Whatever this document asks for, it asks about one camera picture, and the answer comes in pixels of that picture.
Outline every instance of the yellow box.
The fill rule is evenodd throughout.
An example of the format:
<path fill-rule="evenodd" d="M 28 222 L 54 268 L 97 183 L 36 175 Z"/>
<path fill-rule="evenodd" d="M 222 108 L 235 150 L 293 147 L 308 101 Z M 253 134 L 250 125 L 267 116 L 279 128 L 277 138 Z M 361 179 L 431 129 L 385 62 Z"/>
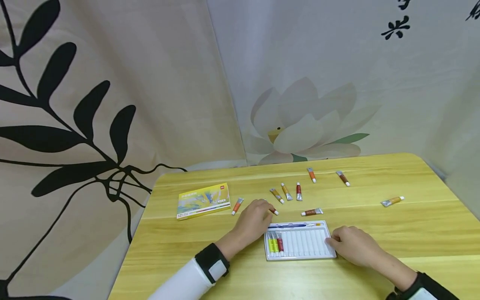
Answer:
<path fill-rule="evenodd" d="M 177 220 L 190 219 L 230 209 L 230 195 L 226 183 L 181 193 L 177 208 Z"/>

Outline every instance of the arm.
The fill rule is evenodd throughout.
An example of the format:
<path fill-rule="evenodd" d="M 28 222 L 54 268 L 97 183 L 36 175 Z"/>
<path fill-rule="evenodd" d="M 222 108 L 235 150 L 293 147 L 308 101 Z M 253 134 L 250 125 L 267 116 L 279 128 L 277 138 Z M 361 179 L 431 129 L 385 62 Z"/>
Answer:
<path fill-rule="evenodd" d="M 395 292 L 387 300 L 458 300 L 426 274 L 415 272 L 385 252 L 361 229 L 342 226 L 325 241 L 351 263 L 372 268 L 393 283 Z"/>
<path fill-rule="evenodd" d="M 273 216 L 269 209 L 274 208 L 266 200 L 253 200 L 240 214 L 232 231 L 200 251 L 148 300 L 199 299 L 217 280 L 228 273 L 228 262 L 266 232 Z M 189 283 L 188 288 L 185 288 L 185 282 Z"/>

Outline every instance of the curtain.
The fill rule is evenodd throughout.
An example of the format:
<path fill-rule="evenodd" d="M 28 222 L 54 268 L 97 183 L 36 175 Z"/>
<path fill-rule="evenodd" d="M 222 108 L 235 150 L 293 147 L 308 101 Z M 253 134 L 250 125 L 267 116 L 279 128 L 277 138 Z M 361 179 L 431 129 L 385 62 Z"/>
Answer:
<path fill-rule="evenodd" d="M 158 176 L 246 164 L 206 3 L 0 4 L 0 298 L 106 299 Z"/>
<path fill-rule="evenodd" d="M 480 2 L 207 3 L 249 165 L 411 152 L 480 216 Z"/>
<path fill-rule="evenodd" d="M 476 0 L 0 4 L 0 299 L 106 299 L 165 172 L 411 152 L 480 216 Z"/>

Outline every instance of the wood grain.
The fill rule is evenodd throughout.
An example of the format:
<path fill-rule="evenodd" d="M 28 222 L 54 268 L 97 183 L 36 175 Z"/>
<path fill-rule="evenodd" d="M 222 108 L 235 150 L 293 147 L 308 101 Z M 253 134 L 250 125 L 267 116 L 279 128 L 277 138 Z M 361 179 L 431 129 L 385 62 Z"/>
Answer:
<path fill-rule="evenodd" d="M 307 167 L 313 167 L 312 183 Z M 347 188 L 335 171 L 344 172 Z M 303 202 L 284 205 L 269 192 L 302 186 Z M 280 212 L 274 222 L 326 220 L 330 230 L 355 225 L 412 268 L 426 272 L 460 299 L 480 294 L 480 223 L 419 157 L 398 153 L 162 176 L 128 250 L 110 300 L 147 299 L 203 247 L 235 224 L 230 211 L 177 221 L 178 194 L 227 182 L 231 202 L 257 198 Z M 384 208 L 380 201 L 405 196 Z M 301 217 L 321 207 L 324 215 Z M 239 253 L 230 274 L 203 299 L 385 299 L 393 286 L 374 271 L 335 260 L 267 262 L 260 239 Z"/>

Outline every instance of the white plastic tray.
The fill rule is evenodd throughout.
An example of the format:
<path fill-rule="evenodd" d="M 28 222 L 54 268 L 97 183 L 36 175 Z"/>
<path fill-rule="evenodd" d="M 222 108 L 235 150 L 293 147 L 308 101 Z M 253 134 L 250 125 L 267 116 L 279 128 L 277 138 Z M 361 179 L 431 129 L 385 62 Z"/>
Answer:
<path fill-rule="evenodd" d="M 272 223 L 270 226 L 320 224 L 315 226 L 292 228 L 269 228 L 264 234 L 265 255 L 267 261 L 304 260 L 336 258 L 335 250 L 325 243 L 330 237 L 330 232 L 325 221 L 305 221 Z M 270 252 L 269 235 L 281 236 L 283 253 Z"/>

